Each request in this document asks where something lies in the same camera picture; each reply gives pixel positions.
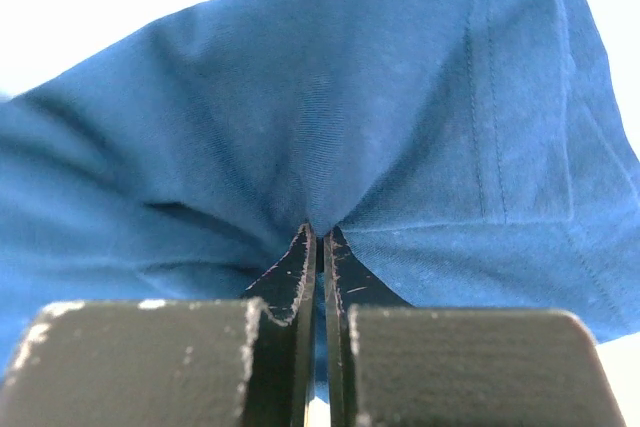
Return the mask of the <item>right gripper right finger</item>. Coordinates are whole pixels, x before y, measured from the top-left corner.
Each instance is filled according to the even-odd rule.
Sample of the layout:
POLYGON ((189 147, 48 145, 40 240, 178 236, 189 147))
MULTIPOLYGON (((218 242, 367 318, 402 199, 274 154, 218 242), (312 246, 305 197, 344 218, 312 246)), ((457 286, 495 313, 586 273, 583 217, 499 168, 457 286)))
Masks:
POLYGON ((625 420, 573 313, 417 308, 352 252, 323 241, 335 426, 621 426, 625 420))

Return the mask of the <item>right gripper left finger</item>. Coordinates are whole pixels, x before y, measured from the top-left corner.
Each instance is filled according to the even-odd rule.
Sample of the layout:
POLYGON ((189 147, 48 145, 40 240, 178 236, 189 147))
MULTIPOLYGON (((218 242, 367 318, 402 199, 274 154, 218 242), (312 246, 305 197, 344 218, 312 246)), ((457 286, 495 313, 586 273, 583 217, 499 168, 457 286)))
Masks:
POLYGON ((5 426, 304 426, 314 396, 316 236, 237 300, 44 307, 1 387, 5 426))

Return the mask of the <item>navy blue t shirt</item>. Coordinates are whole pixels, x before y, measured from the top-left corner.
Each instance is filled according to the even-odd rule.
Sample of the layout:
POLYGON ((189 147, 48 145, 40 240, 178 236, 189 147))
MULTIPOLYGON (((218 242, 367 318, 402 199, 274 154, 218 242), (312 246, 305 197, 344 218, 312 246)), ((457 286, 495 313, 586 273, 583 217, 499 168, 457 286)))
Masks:
POLYGON ((425 307, 639 329, 587 0, 210 0, 1 106, 1 360, 46 304, 236 297, 303 223, 425 307))

